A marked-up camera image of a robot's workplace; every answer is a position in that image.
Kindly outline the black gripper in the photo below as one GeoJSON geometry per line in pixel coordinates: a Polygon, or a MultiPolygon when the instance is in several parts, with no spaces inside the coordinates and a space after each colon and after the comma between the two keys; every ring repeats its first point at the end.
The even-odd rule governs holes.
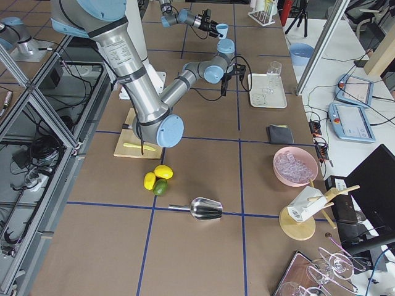
{"type": "Polygon", "coordinates": [[[216,29],[218,23],[211,19],[210,9],[203,10],[202,14],[199,14],[199,20],[200,20],[199,29],[201,31],[208,33],[208,35],[211,37],[214,38],[218,37],[219,33],[216,29]]]}
{"type": "Polygon", "coordinates": [[[234,63],[224,74],[221,79],[220,95],[226,96],[227,94],[227,81],[233,76],[237,76],[240,81],[243,81],[246,72],[246,66],[243,64],[234,63]]]}

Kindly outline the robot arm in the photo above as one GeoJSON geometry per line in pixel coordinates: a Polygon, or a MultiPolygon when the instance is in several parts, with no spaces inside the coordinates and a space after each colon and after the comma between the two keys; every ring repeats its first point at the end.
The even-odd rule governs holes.
{"type": "Polygon", "coordinates": [[[186,9],[176,10],[170,1],[161,1],[164,27],[184,23],[218,37],[219,42],[211,60],[186,64],[173,83],[158,94],[127,32],[126,8],[126,1],[51,1],[52,27],[59,33],[97,42],[135,109],[136,137],[141,142],[173,147],[184,132],[183,120],[172,112],[173,106],[197,80],[226,83],[236,74],[235,43],[227,38],[227,25],[211,21],[208,10],[194,15],[186,9]]]}
{"type": "Polygon", "coordinates": [[[211,10],[205,9],[201,14],[193,14],[188,9],[178,10],[172,5],[171,1],[159,1],[162,12],[161,22],[163,27],[167,28],[176,24],[189,25],[191,28],[197,28],[206,32],[214,38],[222,38],[224,34],[218,32],[218,23],[211,19],[211,10]]]}

